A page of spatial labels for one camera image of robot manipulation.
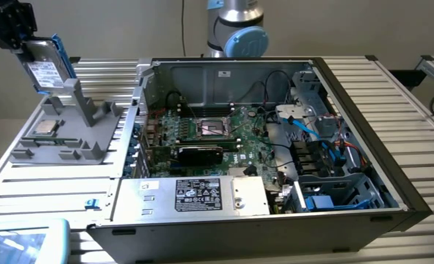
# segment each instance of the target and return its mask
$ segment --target blue cable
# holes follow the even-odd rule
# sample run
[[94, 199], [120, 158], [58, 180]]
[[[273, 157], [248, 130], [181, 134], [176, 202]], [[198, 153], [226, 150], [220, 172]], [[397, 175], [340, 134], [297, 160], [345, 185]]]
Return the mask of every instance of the blue cable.
[[282, 121], [285, 121], [289, 124], [293, 124], [296, 126], [298, 126], [300, 128], [302, 128], [306, 132], [309, 132], [310, 134], [316, 135], [317, 138], [320, 138], [320, 135], [316, 131], [313, 131], [310, 128], [308, 128], [300, 121], [293, 120], [292, 123], [289, 122], [289, 120], [286, 118], [282, 118]]

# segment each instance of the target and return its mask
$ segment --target warning label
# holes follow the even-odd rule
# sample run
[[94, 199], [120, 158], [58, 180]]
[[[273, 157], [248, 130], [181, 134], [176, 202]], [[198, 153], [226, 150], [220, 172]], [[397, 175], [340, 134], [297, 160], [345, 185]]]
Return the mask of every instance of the warning label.
[[177, 180], [174, 208], [178, 212], [222, 210], [220, 179]]
[[41, 87], [64, 88], [64, 81], [53, 62], [28, 63]]

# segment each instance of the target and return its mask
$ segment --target cpu socket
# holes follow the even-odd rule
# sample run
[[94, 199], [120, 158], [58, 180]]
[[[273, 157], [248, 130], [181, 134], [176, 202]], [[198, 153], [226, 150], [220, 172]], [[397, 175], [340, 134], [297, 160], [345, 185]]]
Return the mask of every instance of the cpu socket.
[[230, 124], [226, 118], [205, 118], [198, 120], [200, 136], [229, 136]]

